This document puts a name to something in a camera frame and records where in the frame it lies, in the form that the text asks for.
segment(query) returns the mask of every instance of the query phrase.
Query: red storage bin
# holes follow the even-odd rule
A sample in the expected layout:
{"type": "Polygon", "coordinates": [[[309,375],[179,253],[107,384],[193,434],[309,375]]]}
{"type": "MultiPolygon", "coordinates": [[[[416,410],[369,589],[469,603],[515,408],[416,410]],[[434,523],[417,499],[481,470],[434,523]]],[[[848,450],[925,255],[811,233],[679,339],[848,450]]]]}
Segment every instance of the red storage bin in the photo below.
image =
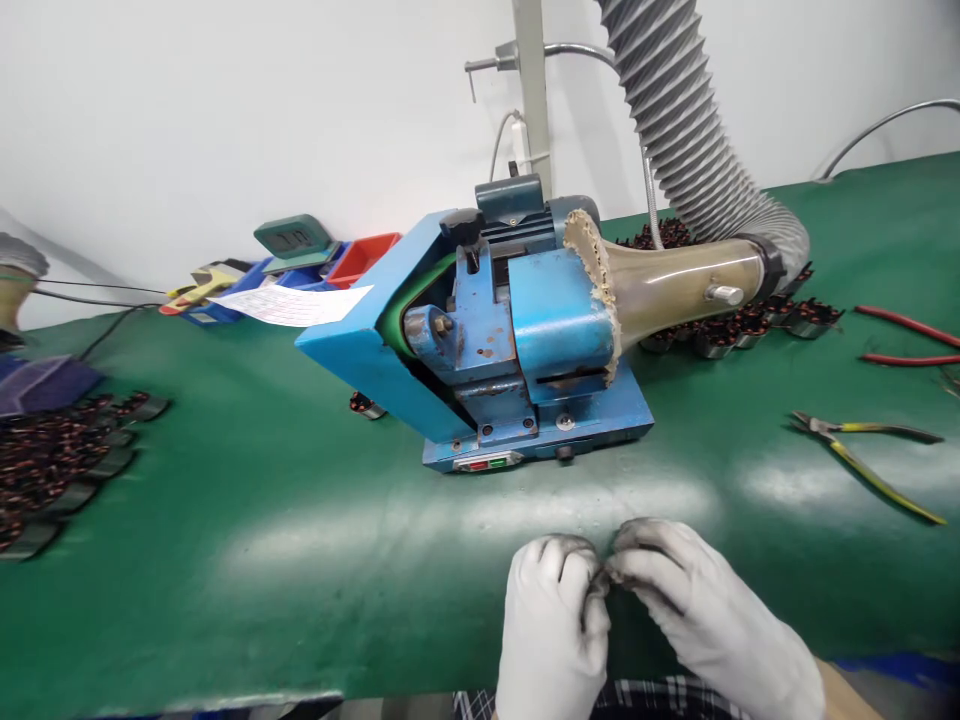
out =
{"type": "Polygon", "coordinates": [[[400,233],[387,233],[354,240],[344,251],[337,266],[327,275],[326,282],[346,290],[386,255],[387,250],[396,245],[401,237],[400,233]]]}

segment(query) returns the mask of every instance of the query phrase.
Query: knob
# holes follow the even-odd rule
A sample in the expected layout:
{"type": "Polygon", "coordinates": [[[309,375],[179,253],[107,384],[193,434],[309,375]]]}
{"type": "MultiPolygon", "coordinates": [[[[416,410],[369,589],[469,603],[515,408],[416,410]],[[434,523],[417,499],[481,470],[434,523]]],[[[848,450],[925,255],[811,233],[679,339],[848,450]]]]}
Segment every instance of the knob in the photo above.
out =
{"type": "Polygon", "coordinates": [[[711,285],[703,296],[707,300],[716,300],[731,307],[736,307],[743,302],[743,290],[732,285],[711,285]]]}
{"type": "Polygon", "coordinates": [[[567,462],[573,461],[574,452],[573,452],[573,448],[569,445],[561,445],[556,450],[554,450],[553,454],[556,456],[557,460],[559,460],[560,462],[567,463],[567,462]]]}
{"type": "Polygon", "coordinates": [[[440,221],[440,233],[451,245],[473,245],[483,230],[483,213],[476,208],[454,210],[440,221]]]}

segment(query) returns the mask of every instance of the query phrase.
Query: machine housing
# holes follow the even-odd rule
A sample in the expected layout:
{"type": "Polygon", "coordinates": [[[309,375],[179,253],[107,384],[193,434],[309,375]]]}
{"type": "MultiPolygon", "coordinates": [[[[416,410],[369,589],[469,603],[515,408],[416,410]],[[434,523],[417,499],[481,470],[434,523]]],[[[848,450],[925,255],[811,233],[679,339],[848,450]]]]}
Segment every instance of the machine housing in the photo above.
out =
{"type": "Polygon", "coordinates": [[[642,436],[653,417],[580,258],[563,247],[585,196],[539,177],[479,185],[477,210],[421,220],[357,283],[340,322],[297,347],[426,438],[423,462],[477,472],[642,436]]]}

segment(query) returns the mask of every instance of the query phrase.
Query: metal bolt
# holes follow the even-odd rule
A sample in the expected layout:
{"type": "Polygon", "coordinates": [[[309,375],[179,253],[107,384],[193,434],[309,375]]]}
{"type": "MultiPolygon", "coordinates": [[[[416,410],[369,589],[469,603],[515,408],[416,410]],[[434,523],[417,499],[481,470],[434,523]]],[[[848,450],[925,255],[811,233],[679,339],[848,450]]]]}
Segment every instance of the metal bolt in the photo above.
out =
{"type": "Polygon", "coordinates": [[[568,430],[573,430],[576,427],[577,421],[573,419],[573,416],[569,413],[563,413],[557,416],[557,427],[563,432],[568,430]]]}
{"type": "Polygon", "coordinates": [[[743,290],[732,285],[711,285],[704,291],[703,296],[707,300],[717,300],[731,307],[743,302],[743,290]]]}
{"type": "Polygon", "coordinates": [[[446,315],[437,315],[433,319],[433,329],[437,331],[437,335],[443,337],[453,329],[453,320],[446,315]]]}

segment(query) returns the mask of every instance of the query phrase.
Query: yellow tool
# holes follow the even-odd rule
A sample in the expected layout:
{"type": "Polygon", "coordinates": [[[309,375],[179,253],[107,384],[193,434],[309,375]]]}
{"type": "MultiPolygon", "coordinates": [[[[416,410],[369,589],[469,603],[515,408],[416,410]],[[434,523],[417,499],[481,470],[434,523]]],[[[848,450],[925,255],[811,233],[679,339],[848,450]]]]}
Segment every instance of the yellow tool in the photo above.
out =
{"type": "Polygon", "coordinates": [[[240,260],[223,260],[197,268],[192,273],[196,286],[180,293],[160,308],[164,315],[179,315],[209,297],[219,295],[238,282],[252,266],[240,260]]]}
{"type": "Polygon", "coordinates": [[[850,467],[860,473],[860,475],[863,476],[863,479],[875,487],[884,497],[889,498],[900,507],[906,508],[910,512],[919,515],[929,522],[932,522],[936,525],[947,524],[947,521],[939,515],[934,515],[929,510],[924,510],[915,502],[901,495],[892,487],[887,485],[877,476],[875,472],[873,472],[873,470],[864,465],[856,455],[850,452],[843,445],[843,443],[837,440],[831,433],[882,432],[890,435],[899,435],[911,440],[917,440],[928,445],[943,442],[942,437],[939,435],[934,435],[933,433],[925,432],[924,430],[917,430],[916,428],[907,427],[905,425],[885,425],[883,423],[828,423],[824,420],[818,420],[817,418],[810,417],[809,415],[801,412],[794,411],[793,415],[800,421],[799,423],[793,423],[793,426],[797,430],[802,430],[803,432],[810,433],[811,435],[816,435],[821,440],[825,440],[830,446],[831,450],[843,458],[843,460],[850,465],[850,467]]]}

